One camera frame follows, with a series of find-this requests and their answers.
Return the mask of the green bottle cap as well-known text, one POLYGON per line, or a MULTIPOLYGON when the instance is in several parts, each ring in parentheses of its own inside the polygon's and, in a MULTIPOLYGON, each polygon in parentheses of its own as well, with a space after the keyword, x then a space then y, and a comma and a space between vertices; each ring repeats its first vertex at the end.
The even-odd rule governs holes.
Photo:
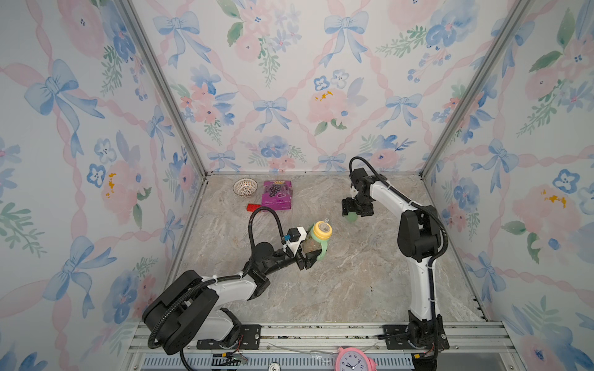
POLYGON ((349 212, 348 215, 346 215, 346 219, 349 222, 353 223, 353 222, 355 222, 358 219, 358 215, 356 213, 349 212))

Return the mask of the yellow bottle lid with straw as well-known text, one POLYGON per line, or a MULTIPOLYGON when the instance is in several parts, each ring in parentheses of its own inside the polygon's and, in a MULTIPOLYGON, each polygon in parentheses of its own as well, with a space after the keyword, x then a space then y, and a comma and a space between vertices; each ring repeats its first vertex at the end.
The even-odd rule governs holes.
POLYGON ((321 220, 313 225, 310 233, 318 241, 327 241, 332 237, 333 229, 328 220, 321 220))

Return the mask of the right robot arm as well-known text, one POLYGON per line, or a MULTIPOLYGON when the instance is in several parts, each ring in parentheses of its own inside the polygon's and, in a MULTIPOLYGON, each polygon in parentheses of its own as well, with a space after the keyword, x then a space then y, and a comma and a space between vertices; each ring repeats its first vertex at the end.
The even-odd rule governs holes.
POLYGON ((430 357, 448 349, 443 319, 437 304, 436 261, 447 251, 445 227, 433 207, 424 206, 391 185, 379 173, 368 174, 364 168, 350 171, 352 196, 342 201, 343 215, 374 215, 380 203, 400 218, 397 246, 407 259, 411 283, 408 327, 403 335, 387 332, 387 343, 408 343, 414 349, 427 349, 430 357))

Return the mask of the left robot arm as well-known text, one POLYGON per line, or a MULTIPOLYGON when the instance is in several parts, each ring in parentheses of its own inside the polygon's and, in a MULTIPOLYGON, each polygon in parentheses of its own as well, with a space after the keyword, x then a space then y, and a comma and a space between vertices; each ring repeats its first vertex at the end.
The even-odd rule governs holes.
POLYGON ((327 242, 315 242, 310 252, 303 251, 304 244, 296 243, 295 256, 289 256, 291 250, 275 250, 268 242, 256 244, 236 275, 202 278, 195 271, 184 272, 142 314, 150 330, 148 348, 161 348, 171 356, 193 340, 199 349, 235 347, 247 326, 226 305, 258 298, 270 285, 269 275, 293 264, 310 269, 327 252, 327 242))

